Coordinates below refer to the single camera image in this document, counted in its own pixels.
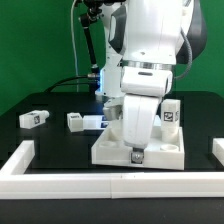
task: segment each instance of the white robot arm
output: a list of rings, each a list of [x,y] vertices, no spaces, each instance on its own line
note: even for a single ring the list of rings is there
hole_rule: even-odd
[[[173,66],[183,58],[186,63],[186,57],[178,55],[184,48],[182,34],[191,31],[196,49],[193,58],[205,47],[203,32],[194,33],[198,24],[195,30],[205,30],[200,0],[84,0],[84,3],[101,8],[108,40],[101,87],[96,94],[112,98],[106,103],[105,113],[108,108],[110,111],[123,104],[122,141],[133,151],[144,153],[158,106],[172,88]]]

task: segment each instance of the white base fixture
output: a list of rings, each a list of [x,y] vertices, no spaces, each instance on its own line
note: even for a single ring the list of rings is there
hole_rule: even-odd
[[[34,142],[0,170],[0,199],[224,197],[224,172],[24,174]]]
[[[150,143],[144,150],[141,164],[131,158],[133,148],[124,145],[122,121],[111,121],[92,147],[92,163],[113,166],[129,166],[158,169],[184,169],[184,144],[182,128],[178,129],[177,141],[162,141],[159,117],[156,117]]]

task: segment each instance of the green backdrop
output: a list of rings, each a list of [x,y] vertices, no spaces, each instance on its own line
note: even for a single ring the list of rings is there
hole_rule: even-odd
[[[0,114],[33,92],[44,91],[75,74],[70,34],[73,0],[0,0]],[[224,97],[224,13],[222,0],[201,0],[208,27],[206,50],[176,90],[212,91]],[[89,57],[75,9],[79,73],[89,72]],[[91,27],[98,64],[105,61],[102,24]],[[60,87],[57,91],[76,91]]]

